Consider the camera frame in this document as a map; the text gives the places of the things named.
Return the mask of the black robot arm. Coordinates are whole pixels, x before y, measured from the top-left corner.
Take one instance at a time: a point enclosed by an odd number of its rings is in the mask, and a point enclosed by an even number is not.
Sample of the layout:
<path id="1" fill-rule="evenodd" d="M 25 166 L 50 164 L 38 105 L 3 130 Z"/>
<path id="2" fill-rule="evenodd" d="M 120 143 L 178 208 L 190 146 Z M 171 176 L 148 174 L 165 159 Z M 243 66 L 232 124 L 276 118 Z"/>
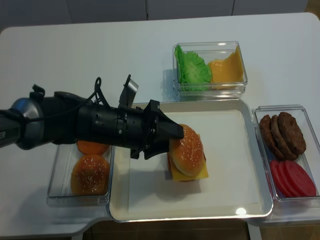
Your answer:
<path id="1" fill-rule="evenodd" d="M 0 112 L 0 145 L 15 144 L 30 150 L 48 143 L 56 145 L 87 141 L 130 149 L 130 156 L 145 159 L 169 151 L 170 140 L 184 137 L 183 127 L 169 119 L 158 101 L 145 108 L 112 107 L 105 100 L 57 91 L 46 97 L 33 86 L 27 98 Z"/>

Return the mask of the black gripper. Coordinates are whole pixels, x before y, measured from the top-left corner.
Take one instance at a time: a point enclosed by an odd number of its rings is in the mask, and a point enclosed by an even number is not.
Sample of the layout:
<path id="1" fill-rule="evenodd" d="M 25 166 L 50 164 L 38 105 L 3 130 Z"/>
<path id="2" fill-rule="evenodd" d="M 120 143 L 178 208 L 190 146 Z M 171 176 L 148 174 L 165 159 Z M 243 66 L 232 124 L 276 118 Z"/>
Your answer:
<path id="1" fill-rule="evenodd" d="M 183 127 L 161 115 L 155 100 L 144 109 L 86 104 L 78 111 L 77 139 L 130 149 L 133 159 L 144 152 L 148 160 L 169 152 L 167 140 L 184 138 Z"/>

